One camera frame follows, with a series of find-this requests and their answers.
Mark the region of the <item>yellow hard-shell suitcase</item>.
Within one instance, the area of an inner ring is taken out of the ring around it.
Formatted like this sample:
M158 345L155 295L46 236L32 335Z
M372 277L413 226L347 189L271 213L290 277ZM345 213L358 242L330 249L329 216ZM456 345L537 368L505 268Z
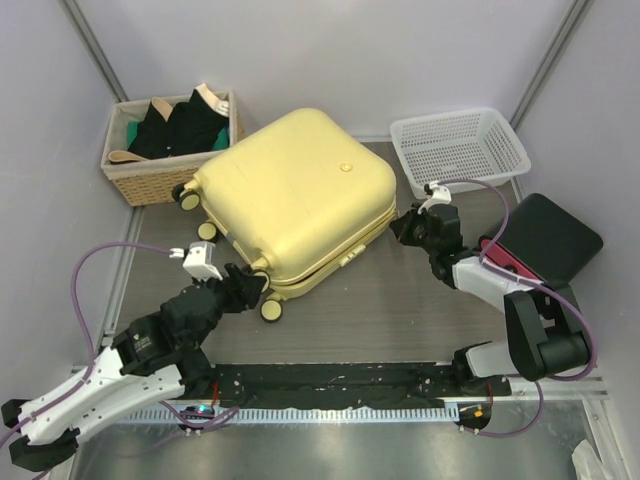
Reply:
M172 197L202 207L201 239L223 236L267 276L260 307L274 323L300 297L349 264L397 213L387 161L326 113L300 108L206 161Z

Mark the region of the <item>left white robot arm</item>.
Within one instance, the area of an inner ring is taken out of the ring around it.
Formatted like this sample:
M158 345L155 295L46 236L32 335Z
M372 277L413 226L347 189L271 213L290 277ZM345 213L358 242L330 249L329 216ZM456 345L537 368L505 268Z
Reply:
M33 400L1 407L13 465L46 472L126 415L173 399L200 399L213 385L201 345L226 314L256 307L268 289L260 270L228 263L226 275L196 280L157 311L134 320L89 366Z

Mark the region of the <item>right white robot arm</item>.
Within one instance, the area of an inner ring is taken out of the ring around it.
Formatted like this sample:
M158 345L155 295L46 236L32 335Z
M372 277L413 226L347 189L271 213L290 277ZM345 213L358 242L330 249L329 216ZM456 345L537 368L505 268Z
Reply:
M594 347L577 302L566 285L551 287L504 270L464 245L458 210L415 205L390 228L404 246L429 256L432 274L450 288L471 294L501 312L506 340L465 347L451 371L457 391L472 395L488 377L518 375L528 381L573 381L593 367Z

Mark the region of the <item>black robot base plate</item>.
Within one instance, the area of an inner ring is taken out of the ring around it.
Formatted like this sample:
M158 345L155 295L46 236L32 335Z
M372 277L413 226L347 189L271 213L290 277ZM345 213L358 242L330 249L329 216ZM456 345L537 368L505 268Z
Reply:
M509 381L434 362L217 364L206 396L222 407L345 410L440 407L446 398L508 397Z

